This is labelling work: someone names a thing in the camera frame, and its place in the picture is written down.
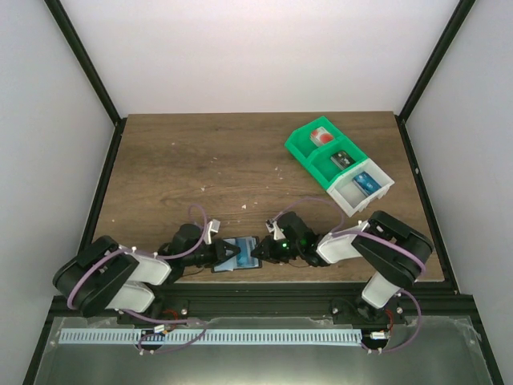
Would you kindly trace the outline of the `black card holder wallet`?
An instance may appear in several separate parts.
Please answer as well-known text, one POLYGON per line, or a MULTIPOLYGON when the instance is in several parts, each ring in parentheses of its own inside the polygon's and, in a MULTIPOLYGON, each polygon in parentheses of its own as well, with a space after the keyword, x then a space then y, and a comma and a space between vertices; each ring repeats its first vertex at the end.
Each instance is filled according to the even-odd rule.
POLYGON ((251 255, 251 252, 255 249, 259 242, 258 237, 235 237, 235 238, 224 238, 224 241, 230 245, 235 245, 240 248, 240 252, 237 255, 230 257, 227 261, 216 265, 211 268, 211 272, 223 273, 232 272, 236 270, 254 270, 260 269, 263 262, 251 255))

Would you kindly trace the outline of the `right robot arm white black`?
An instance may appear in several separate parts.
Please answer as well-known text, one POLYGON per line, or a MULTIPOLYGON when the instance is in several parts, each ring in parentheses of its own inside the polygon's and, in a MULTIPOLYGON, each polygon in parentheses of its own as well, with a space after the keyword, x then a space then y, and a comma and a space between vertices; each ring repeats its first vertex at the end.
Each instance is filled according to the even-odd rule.
POLYGON ((384 211, 346 230, 315 233, 295 213, 282 214, 266 223, 269 235, 251 255, 273 264, 300 258, 312 267, 327 267, 340 261, 363 258, 374 269, 355 300, 357 316, 376 322, 390 299, 409 289, 426 272, 434 252, 432 241, 416 229, 384 211))

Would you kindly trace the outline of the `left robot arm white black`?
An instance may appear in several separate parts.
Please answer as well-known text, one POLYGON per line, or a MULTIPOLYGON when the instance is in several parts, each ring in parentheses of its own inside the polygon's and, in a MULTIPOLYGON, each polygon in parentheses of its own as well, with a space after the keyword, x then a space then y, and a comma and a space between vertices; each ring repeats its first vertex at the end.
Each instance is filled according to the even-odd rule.
POLYGON ((154 254, 129 249, 112 237, 102 236, 55 273, 52 283, 67 299, 67 306, 89 318, 107 309, 130 310, 147 324, 158 322, 164 304, 153 287, 172 284, 187 267, 214 268, 241 252, 237 241, 215 239, 219 222, 203 230, 181 225, 170 242, 154 254))

